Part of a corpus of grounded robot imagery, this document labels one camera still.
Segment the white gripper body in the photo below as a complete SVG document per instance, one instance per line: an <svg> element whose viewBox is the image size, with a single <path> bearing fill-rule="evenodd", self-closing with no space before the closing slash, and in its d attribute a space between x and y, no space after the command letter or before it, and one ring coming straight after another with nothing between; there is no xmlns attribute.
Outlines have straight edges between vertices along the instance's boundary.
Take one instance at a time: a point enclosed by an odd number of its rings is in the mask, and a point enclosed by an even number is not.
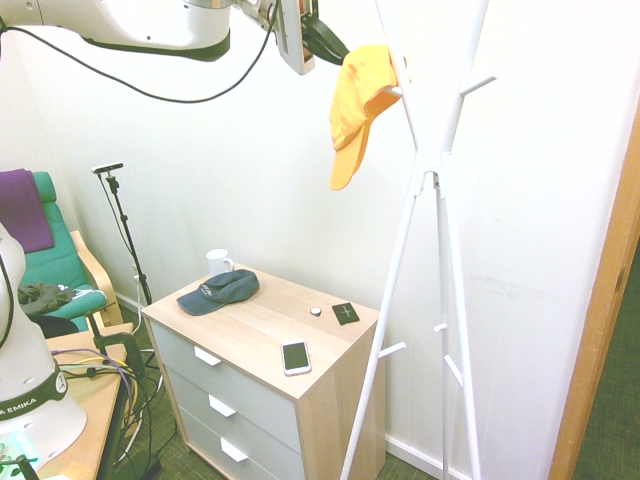
<svg viewBox="0 0 640 480"><path fill-rule="evenodd" d="M302 20L314 12L309 0L282 0L276 13L276 43L285 63L297 74L314 68L313 54L303 45Z"/></svg>

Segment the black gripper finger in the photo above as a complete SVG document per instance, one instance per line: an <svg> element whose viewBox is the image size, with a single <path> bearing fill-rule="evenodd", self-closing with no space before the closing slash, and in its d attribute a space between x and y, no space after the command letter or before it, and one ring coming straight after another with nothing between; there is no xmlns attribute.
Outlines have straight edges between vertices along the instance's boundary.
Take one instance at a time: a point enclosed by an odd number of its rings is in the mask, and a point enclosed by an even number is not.
<svg viewBox="0 0 640 480"><path fill-rule="evenodd" d="M305 18L305 47L321 59L344 59L346 45L317 17Z"/></svg>
<svg viewBox="0 0 640 480"><path fill-rule="evenodd" d="M313 55L334 65L342 64L342 44L323 39L307 39L304 46Z"/></svg>

